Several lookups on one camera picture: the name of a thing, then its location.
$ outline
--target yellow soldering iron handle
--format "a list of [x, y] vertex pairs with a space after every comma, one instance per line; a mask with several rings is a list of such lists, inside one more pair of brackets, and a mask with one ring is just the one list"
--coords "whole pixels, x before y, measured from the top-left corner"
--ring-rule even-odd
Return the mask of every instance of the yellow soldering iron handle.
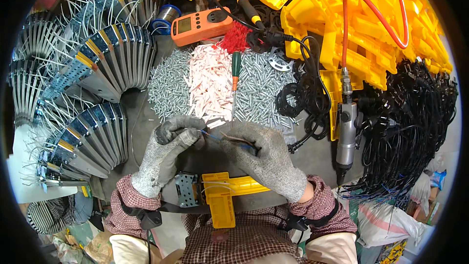
[[238, 4], [243, 8], [244, 12], [252, 23], [261, 30], [264, 30], [266, 27], [261, 21], [261, 17], [257, 13], [256, 9], [251, 5], [249, 0], [236, 0]]

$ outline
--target orange multimeter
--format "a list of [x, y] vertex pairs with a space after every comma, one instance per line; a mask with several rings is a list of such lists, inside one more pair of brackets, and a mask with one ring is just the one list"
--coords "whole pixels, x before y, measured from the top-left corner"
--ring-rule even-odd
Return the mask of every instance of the orange multimeter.
[[177, 46], [226, 34], [233, 25], [233, 19], [219, 8], [199, 11], [182, 16], [171, 25], [171, 38]]

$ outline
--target gray knit glove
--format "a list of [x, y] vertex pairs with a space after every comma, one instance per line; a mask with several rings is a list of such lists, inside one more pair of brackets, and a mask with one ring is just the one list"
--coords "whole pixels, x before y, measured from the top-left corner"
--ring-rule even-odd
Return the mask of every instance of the gray knit glove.
[[301, 199], [306, 189], [306, 175], [293, 166], [279, 132], [257, 124], [244, 123], [226, 135], [248, 140], [256, 148], [260, 148], [257, 156], [254, 156], [238, 143], [223, 140], [222, 147], [236, 166], [290, 202]]
[[161, 188], [175, 176], [177, 156], [202, 137], [197, 129], [204, 128], [202, 119], [182, 115], [172, 117], [155, 128], [140, 170], [132, 174], [135, 190], [145, 197], [156, 198]]

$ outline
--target bundle of black cables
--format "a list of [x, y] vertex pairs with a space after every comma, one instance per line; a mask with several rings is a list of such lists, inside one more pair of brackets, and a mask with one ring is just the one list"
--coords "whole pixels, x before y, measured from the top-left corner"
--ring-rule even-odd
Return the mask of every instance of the bundle of black cables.
[[388, 74], [387, 91], [365, 84], [358, 91], [366, 138], [363, 177], [345, 186], [345, 199], [385, 202], [405, 200], [435, 152], [445, 141], [456, 115], [457, 83], [446, 73], [432, 75], [425, 63], [404, 60]]
[[[316, 46], [317, 52], [313, 56], [309, 48], [304, 44], [308, 40]], [[331, 97], [327, 92], [320, 75], [319, 57], [321, 48], [318, 40], [313, 36], [306, 36], [301, 40], [301, 53], [304, 61], [304, 73], [297, 78], [297, 83], [290, 83], [284, 86], [276, 98], [277, 111], [285, 116], [296, 117], [302, 110], [308, 113], [308, 118], [304, 121], [304, 131], [306, 135], [294, 144], [288, 145], [290, 153], [301, 147], [309, 138], [321, 140], [329, 132], [329, 111], [331, 110]], [[291, 106], [287, 102], [288, 96], [294, 96], [296, 106]]]

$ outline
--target striped cloth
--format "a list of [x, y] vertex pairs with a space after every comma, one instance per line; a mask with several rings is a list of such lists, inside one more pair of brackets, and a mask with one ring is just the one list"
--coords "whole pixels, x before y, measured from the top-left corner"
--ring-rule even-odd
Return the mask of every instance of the striped cloth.
[[58, 233], [67, 224], [74, 224], [75, 196], [33, 202], [29, 204], [26, 220], [35, 232]]

